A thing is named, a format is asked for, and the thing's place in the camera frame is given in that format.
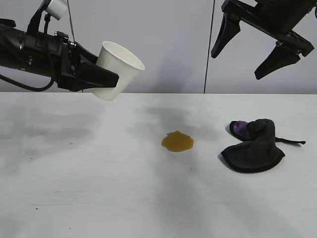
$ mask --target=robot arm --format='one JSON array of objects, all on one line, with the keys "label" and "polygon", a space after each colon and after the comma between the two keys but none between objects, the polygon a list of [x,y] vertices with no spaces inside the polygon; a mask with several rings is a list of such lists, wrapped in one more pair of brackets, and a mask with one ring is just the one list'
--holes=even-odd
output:
[{"label": "robot arm", "polygon": [[[44,10],[49,15],[45,17],[46,31],[42,33],[39,25]],[[44,88],[33,88],[3,75],[0,79],[32,91],[44,91],[53,82],[70,91],[116,86],[119,76],[96,66],[97,56],[77,42],[69,41],[62,32],[55,32],[54,36],[47,34],[50,16],[59,20],[66,10],[63,0],[44,0],[32,17],[27,32],[15,29],[13,20],[0,19],[0,66],[48,76],[52,83]]]},{"label": "robot arm", "polygon": [[299,54],[306,57],[313,45],[292,29],[317,4],[317,0],[256,0],[252,7],[238,0],[226,0],[222,5],[223,20],[220,33],[212,49],[216,58],[229,41],[240,32],[239,22],[244,21],[277,40],[276,47],[255,71],[257,79],[295,64]]}]

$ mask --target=liquid stain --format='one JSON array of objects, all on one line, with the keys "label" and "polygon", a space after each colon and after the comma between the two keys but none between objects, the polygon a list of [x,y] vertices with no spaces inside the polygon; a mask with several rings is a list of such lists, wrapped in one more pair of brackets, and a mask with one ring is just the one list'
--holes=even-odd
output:
[{"label": "liquid stain", "polygon": [[182,152],[194,147],[194,140],[180,131],[168,133],[162,141],[162,146],[171,152]]}]

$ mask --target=spilled liquid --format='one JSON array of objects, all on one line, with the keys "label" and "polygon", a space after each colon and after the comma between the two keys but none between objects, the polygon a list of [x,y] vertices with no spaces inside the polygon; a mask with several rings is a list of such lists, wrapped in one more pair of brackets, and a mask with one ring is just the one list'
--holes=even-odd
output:
[{"label": "spilled liquid", "polygon": [[162,146],[172,152],[182,152],[194,147],[194,140],[180,131],[167,134],[162,141]]}]

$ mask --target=white backdrop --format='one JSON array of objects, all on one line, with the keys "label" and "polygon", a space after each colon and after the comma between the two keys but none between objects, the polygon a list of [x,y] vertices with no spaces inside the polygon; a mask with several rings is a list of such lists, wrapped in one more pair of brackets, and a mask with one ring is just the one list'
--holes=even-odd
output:
[{"label": "white backdrop", "polygon": [[[215,1],[211,46],[220,29],[224,0]],[[256,4],[254,0],[242,1]],[[317,93],[317,50],[306,58],[301,56],[297,64],[257,81],[254,71],[271,53],[276,40],[244,22],[240,26],[241,32],[216,59],[210,59],[208,93]],[[295,31],[317,47],[317,19],[313,12],[296,26]]]},{"label": "white backdrop", "polygon": [[[41,2],[0,0],[0,18],[14,19],[18,29],[26,30]],[[203,92],[212,0],[70,0],[70,5],[75,38],[83,47],[98,55],[102,41],[114,41],[145,64],[127,92]],[[52,19],[50,32],[56,30],[70,35],[68,15]],[[0,73],[38,87],[49,81],[3,67]],[[0,91],[22,90],[0,82]]]}]

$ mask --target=paper cup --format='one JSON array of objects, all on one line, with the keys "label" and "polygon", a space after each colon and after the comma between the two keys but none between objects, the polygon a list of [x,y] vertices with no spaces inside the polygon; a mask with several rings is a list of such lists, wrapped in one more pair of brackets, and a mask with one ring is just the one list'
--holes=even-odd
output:
[{"label": "paper cup", "polygon": [[104,41],[97,66],[119,75],[115,88],[93,88],[92,92],[104,100],[113,100],[132,80],[145,70],[144,64],[126,48],[110,41]]}]

